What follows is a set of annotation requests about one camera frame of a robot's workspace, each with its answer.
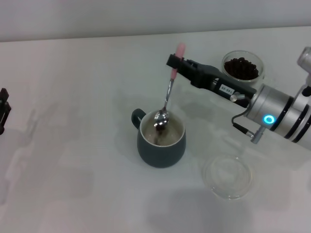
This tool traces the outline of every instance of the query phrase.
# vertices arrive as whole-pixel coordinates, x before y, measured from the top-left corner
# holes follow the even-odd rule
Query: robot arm
[[[0,135],[4,132],[4,125],[11,111],[8,98],[9,93],[5,88],[2,88],[0,91]]]
[[[239,131],[251,137],[253,143],[258,143],[264,130],[269,129],[311,150],[311,47],[304,49],[297,63],[309,76],[295,98],[266,85],[256,91],[232,80],[215,67],[192,60],[180,60],[172,54],[167,65],[176,68],[178,73],[191,81],[191,85],[210,90],[247,108],[243,114],[234,116],[232,123]],[[233,122],[234,118],[241,115],[260,125],[256,133]]]

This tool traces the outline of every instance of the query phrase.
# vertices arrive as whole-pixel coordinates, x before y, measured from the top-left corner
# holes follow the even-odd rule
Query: blue led ring
[[[273,124],[275,121],[276,121],[276,118],[272,115],[266,115],[263,118],[263,122],[269,125]]]

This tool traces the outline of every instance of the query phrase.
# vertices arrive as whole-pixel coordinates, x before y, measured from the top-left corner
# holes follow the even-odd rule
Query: cable
[[[234,122],[234,119],[235,119],[235,118],[238,118],[238,117],[243,116],[244,114],[246,114],[247,112],[249,112],[249,110],[251,110],[251,108],[252,108],[251,99],[248,98],[247,96],[245,96],[245,100],[248,101],[247,109],[246,109],[244,112],[242,112],[242,113],[240,113],[240,114],[237,114],[237,115],[235,115],[234,117],[232,117],[231,122],[232,122],[233,125],[236,124],[236,123]]]
[[[244,112],[242,112],[240,114],[237,114],[236,116],[232,117],[231,122],[232,122],[232,125],[233,125],[234,128],[236,128],[237,130],[241,131],[243,134],[245,134],[245,135],[247,135],[247,136],[252,138],[252,137],[254,137],[254,133],[253,132],[249,131],[247,128],[243,127],[242,125],[239,125],[238,123],[234,122],[235,118],[243,116],[244,114],[248,113],[250,111],[250,109],[252,108],[251,100],[248,97],[246,97],[246,96],[243,99],[248,101],[247,109]]]

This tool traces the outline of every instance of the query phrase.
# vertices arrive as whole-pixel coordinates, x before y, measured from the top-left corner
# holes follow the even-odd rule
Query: coffee
[[[231,76],[241,80],[252,80],[259,76],[256,65],[247,61],[244,57],[233,58],[225,62],[225,70]]]
[[[165,129],[157,131],[154,127],[154,120],[150,119],[146,123],[144,129],[142,129],[144,137],[152,144],[158,146],[169,146],[177,142],[181,136],[182,132],[180,131],[177,122],[172,119],[167,124]]]

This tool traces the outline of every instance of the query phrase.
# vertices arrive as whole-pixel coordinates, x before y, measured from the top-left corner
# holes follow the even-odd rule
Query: pink spoon handle
[[[186,49],[186,45],[184,43],[179,43],[177,46],[175,56],[182,59],[185,53],[185,49]],[[177,76],[177,69],[172,69],[171,80],[174,80],[176,76]]]

